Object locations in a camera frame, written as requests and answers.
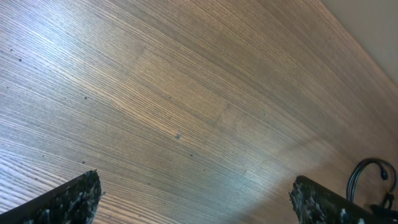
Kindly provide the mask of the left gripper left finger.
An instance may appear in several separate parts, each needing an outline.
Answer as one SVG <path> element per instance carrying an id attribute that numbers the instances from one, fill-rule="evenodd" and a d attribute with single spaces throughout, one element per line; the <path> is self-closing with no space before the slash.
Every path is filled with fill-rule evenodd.
<path id="1" fill-rule="evenodd" d="M 93 223 L 102 196 L 97 171 L 90 170 L 1 214 L 1 223 Z"/>

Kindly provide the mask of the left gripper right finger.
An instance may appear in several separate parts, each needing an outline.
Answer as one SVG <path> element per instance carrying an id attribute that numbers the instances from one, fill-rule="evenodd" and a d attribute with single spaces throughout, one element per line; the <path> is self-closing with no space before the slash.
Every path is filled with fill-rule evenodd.
<path id="1" fill-rule="evenodd" d="M 303 224 L 383 224 L 397 223 L 397 212 L 371 205 L 372 213 L 349 202 L 304 175 L 289 193 L 293 210 Z"/>

